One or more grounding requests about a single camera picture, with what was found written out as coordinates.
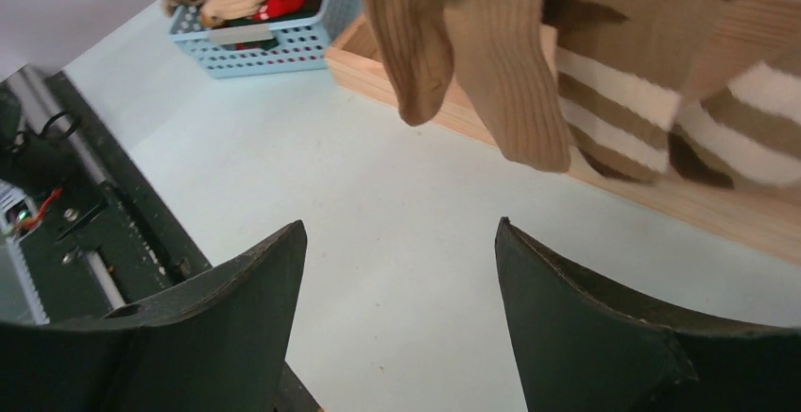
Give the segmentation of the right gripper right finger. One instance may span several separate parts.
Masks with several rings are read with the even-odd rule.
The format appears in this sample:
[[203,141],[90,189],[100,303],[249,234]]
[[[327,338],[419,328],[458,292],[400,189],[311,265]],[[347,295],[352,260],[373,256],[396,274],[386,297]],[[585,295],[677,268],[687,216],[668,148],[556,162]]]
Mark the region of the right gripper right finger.
[[796,411],[800,332],[640,293],[499,222],[498,280],[531,411]]

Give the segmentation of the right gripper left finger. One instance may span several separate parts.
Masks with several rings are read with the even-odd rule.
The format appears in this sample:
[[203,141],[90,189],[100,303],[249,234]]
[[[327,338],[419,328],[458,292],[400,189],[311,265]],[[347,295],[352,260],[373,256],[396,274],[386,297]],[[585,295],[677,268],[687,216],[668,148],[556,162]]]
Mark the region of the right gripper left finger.
[[102,318],[1,327],[5,411],[270,411],[307,249],[301,221]]

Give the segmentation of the plain brown sock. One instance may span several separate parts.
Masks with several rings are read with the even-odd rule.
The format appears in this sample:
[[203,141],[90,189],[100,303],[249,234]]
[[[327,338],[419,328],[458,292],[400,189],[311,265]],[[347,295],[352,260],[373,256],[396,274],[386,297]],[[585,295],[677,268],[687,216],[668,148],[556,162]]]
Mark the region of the plain brown sock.
[[441,0],[362,0],[400,118],[410,126],[432,120],[453,78],[452,45]]

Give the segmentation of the brown striped sock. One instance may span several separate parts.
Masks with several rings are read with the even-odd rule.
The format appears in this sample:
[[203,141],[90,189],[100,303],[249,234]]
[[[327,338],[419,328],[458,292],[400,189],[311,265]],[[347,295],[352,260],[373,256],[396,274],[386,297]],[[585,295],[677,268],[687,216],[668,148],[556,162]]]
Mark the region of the brown striped sock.
[[562,112],[604,177],[662,180],[699,51],[733,0],[546,0]]
[[669,137],[676,177],[800,198],[800,20],[724,87],[689,104]]

